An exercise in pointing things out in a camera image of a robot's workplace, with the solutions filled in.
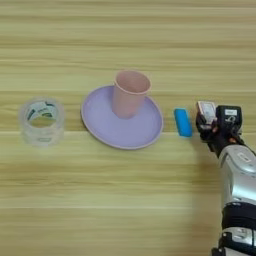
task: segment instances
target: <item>purple plate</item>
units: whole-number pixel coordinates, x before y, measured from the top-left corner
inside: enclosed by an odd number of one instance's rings
[[[118,118],[111,108],[114,86],[100,87],[82,104],[85,126],[100,141],[121,149],[139,149],[154,143],[163,129],[161,111],[146,97],[139,112],[130,119]]]

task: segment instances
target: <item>blue eraser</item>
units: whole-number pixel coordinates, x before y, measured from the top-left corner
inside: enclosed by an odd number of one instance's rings
[[[192,126],[189,120],[188,113],[184,108],[176,108],[174,110],[174,116],[176,120],[176,125],[180,136],[191,137],[192,136]]]

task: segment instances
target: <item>cup rim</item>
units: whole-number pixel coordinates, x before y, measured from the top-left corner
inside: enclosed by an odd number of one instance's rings
[[[122,88],[118,83],[117,83],[117,76],[120,74],[120,73],[123,73],[123,72],[133,72],[133,73],[136,73],[136,74],[139,74],[139,75],[142,75],[142,76],[144,76],[147,80],[148,80],[148,82],[149,82],[149,87],[147,88],[147,90],[145,90],[145,91],[143,91],[143,92],[131,92],[131,91],[127,91],[127,90],[125,90],[124,88]],[[146,76],[146,75],[144,75],[143,73],[141,73],[141,72],[139,72],[139,71],[137,71],[137,70],[121,70],[121,71],[119,71],[117,74],[116,74],[116,77],[115,77],[115,86],[117,86],[120,90],[122,90],[122,91],[124,91],[125,93],[128,93],[128,94],[133,94],[133,95],[142,95],[142,94],[145,94],[145,93],[147,93],[149,90],[150,90],[150,88],[151,88],[151,82],[150,82],[150,80],[149,80],[149,78]]]

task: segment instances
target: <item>wooden table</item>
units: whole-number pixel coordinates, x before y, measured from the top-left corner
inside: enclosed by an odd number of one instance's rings
[[[0,251],[3,256],[204,256],[220,231],[217,160],[177,135],[175,107],[241,105],[256,146],[255,0],[0,0]],[[120,69],[153,84],[164,132],[112,149],[80,104]],[[34,96],[65,106],[65,138],[40,149],[17,114]]]

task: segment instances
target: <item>plate rim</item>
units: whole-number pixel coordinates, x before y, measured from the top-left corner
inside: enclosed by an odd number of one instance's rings
[[[92,90],[87,96],[84,97],[84,100],[81,104],[81,110],[80,110],[80,113],[81,113],[81,117],[82,117],[82,120],[83,120],[83,123],[84,125],[86,126],[86,128],[88,129],[88,131],[90,132],[90,134],[95,137],[96,139],[98,139],[100,142],[108,145],[109,147],[113,147],[113,148],[118,148],[118,149],[123,149],[123,150],[136,150],[136,149],[141,149],[141,148],[146,148],[152,144],[154,144],[158,139],[159,137],[161,136],[162,132],[163,132],[163,128],[164,128],[164,118],[163,118],[163,114],[162,114],[162,111],[160,110],[159,106],[156,104],[156,102],[149,96],[146,96],[146,98],[148,98],[149,100],[151,100],[151,102],[154,104],[154,106],[156,107],[159,115],[160,115],[160,118],[161,118],[161,127],[159,129],[159,132],[158,132],[158,135],[153,139],[151,140],[150,142],[148,142],[147,144],[143,144],[141,146],[133,146],[133,147],[124,147],[124,146],[120,146],[120,145],[116,145],[116,144],[110,144],[109,142],[107,142],[106,140],[102,139],[100,136],[94,134],[90,127],[88,127],[86,125],[86,121],[85,121],[85,113],[84,113],[84,108],[83,106],[86,104],[87,102],[87,99],[89,98],[89,96],[94,93],[95,91],[99,90],[99,89],[103,89],[105,87],[114,87],[115,85],[114,84],[110,84],[110,85],[104,85],[104,86],[99,86],[97,88],[95,88],[94,90]]]

